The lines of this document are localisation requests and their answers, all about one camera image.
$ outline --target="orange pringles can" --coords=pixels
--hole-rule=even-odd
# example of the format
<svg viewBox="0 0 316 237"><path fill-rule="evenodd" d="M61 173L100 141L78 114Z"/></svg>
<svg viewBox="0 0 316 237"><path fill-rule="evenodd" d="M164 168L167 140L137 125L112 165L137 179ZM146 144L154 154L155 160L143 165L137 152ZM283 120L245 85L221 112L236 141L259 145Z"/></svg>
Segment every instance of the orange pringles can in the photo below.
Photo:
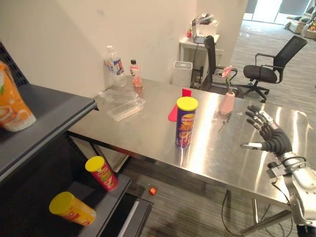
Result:
<svg viewBox="0 0 316 237"><path fill-rule="evenodd" d="M15 86L8 66L0 61L0 126L17 132L31 126L35 121L33 113Z"/></svg>
<svg viewBox="0 0 316 237"><path fill-rule="evenodd" d="M49 204L49 211L82 226L90 225L96 217L94 209L69 192L55 196Z"/></svg>
<svg viewBox="0 0 316 237"><path fill-rule="evenodd" d="M105 188L107 191L112 191L118 185L118 179L112 172L111 167L103 157L91 157L85 163L85 169Z"/></svg>

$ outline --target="sofa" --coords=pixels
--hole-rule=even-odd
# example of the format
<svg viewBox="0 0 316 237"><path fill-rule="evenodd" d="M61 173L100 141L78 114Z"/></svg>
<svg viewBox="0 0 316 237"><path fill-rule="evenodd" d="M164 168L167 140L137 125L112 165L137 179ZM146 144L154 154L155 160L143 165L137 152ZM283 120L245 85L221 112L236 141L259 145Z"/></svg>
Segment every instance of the sofa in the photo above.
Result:
<svg viewBox="0 0 316 237"><path fill-rule="evenodd" d="M302 17L287 17L287 21L284 24L285 29L289 29L291 32L300 34L306 22L311 18L311 14L304 13Z"/></svg>

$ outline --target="small orange ball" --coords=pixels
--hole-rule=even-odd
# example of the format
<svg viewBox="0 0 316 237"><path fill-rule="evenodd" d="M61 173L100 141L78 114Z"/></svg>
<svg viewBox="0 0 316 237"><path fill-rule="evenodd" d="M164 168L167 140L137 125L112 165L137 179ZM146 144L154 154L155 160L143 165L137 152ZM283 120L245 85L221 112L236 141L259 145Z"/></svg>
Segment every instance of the small orange ball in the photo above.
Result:
<svg viewBox="0 0 316 237"><path fill-rule="evenodd" d="M155 187L151 187L148 192L150 195L154 196L157 193L157 189Z"/></svg>

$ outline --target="stainless steel table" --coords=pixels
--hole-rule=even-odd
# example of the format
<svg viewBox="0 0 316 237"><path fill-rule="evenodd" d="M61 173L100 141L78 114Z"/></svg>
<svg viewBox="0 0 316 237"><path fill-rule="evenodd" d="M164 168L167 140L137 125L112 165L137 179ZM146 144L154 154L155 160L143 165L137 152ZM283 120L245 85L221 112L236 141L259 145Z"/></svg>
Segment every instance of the stainless steel table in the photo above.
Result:
<svg viewBox="0 0 316 237"><path fill-rule="evenodd" d="M121 89L133 90L130 83ZM267 164L276 160L274 155L239 146L243 142L262 141L246 122L245 111L251 104L261 106L286 131L293 151L306 157L315 169L316 133L306 115L289 108L236 98L234 111L223 124L227 117L217 112L223 96L192 89L199 106L191 144L187 149L180 149L174 143L176 123L170 122L167 116L181 93L179 86L143 80L142 94L146 100L143 110L115 122L107 115L115 105L97 99L100 111L92 111L70 131L135 158L155 159L286 208L285 197L271 185L266 173ZM278 182L278 185L288 195L284 183Z"/></svg>

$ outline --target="plastic water bottle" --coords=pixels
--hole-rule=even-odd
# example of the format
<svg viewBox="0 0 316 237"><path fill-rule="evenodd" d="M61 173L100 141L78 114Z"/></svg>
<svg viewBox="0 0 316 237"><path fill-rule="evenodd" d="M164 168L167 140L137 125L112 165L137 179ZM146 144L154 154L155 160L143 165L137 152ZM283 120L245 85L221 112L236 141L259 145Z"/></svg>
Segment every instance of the plastic water bottle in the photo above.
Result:
<svg viewBox="0 0 316 237"><path fill-rule="evenodd" d="M114 86L125 86L126 78L122 61L118 54L114 51L112 45L107 46L108 54L105 59L105 65L107 66L110 76L113 79Z"/></svg>
<svg viewBox="0 0 316 237"><path fill-rule="evenodd" d="M140 69L139 66L136 64L136 60L132 59L130 61L130 73L132 75L132 81L133 81L133 86L134 87L141 87L142 84L142 79L140 77Z"/></svg>

